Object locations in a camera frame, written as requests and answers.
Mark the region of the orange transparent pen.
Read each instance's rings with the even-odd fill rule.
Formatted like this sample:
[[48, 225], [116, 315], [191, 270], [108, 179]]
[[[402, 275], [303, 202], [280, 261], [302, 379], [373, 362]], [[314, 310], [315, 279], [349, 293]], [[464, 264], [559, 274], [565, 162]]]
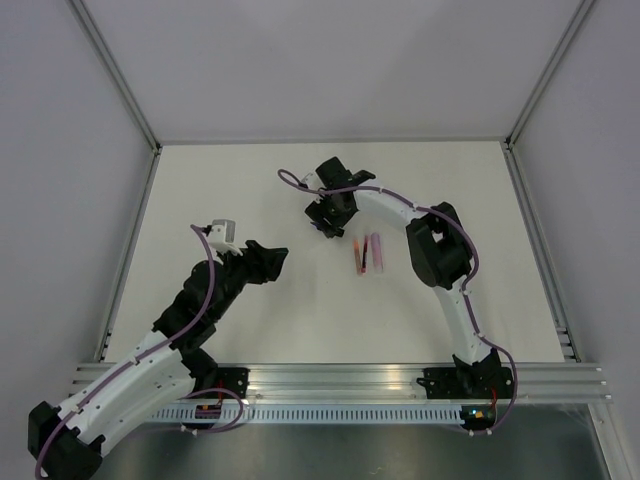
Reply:
[[354, 237], [352, 241], [355, 269], [357, 275], [362, 275], [362, 258], [360, 253], [360, 245], [358, 238]]

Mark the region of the red transparent pen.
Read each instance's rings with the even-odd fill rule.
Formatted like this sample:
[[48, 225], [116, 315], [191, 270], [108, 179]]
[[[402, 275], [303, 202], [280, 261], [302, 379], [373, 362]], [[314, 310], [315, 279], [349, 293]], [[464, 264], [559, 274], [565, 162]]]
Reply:
[[364, 235], [364, 239], [363, 239], [363, 244], [362, 244], [362, 251], [361, 251], [361, 261], [360, 261], [360, 271], [359, 273], [361, 275], [365, 275], [367, 272], [367, 268], [368, 268], [368, 254], [369, 254], [369, 243], [370, 243], [370, 236], [368, 234]]

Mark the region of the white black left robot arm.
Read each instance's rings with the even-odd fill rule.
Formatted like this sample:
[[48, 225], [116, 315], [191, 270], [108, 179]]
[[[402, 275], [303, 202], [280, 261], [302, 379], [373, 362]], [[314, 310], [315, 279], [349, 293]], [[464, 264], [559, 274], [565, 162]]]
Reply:
[[203, 349], [248, 285], [278, 279], [289, 251], [247, 241], [238, 252], [206, 252], [151, 330], [120, 362], [76, 394], [28, 416], [28, 450], [38, 479], [89, 479], [104, 458], [163, 407], [183, 399], [243, 402]]

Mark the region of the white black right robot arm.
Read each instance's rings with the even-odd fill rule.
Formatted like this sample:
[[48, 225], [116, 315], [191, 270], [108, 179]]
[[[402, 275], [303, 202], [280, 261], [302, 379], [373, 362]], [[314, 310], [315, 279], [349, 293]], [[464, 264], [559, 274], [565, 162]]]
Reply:
[[517, 372], [512, 356], [488, 340], [473, 311], [470, 282], [479, 270], [477, 250], [455, 208], [422, 207], [382, 186], [366, 170], [348, 170], [333, 157], [296, 186], [315, 194], [305, 213], [326, 237], [341, 237], [363, 212], [403, 232], [411, 267], [433, 289], [452, 344], [450, 367], [427, 367], [417, 382], [430, 399], [512, 399]]

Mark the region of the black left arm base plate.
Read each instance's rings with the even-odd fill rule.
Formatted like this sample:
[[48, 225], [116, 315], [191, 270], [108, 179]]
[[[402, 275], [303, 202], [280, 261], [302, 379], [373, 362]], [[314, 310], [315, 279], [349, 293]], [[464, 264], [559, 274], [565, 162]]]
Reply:
[[232, 399], [231, 395], [221, 392], [221, 389], [229, 390], [244, 399], [249, 385], [249, 374], [250, 370], [244, 367], [217, 367], [198, 380], [194, 390], [208, 390], [208, 393], [202, 394], [201, 397], [217, 401]]

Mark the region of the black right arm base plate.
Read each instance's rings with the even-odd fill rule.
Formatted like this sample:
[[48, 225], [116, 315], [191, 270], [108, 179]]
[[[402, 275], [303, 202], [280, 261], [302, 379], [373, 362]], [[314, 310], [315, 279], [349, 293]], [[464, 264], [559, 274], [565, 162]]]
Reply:
[[416, 382], [431, 400], [509, 399], [515, 387], [512, 372], [506, 367], [489, 378], [474, 378], [454, 367], [425, 368]]

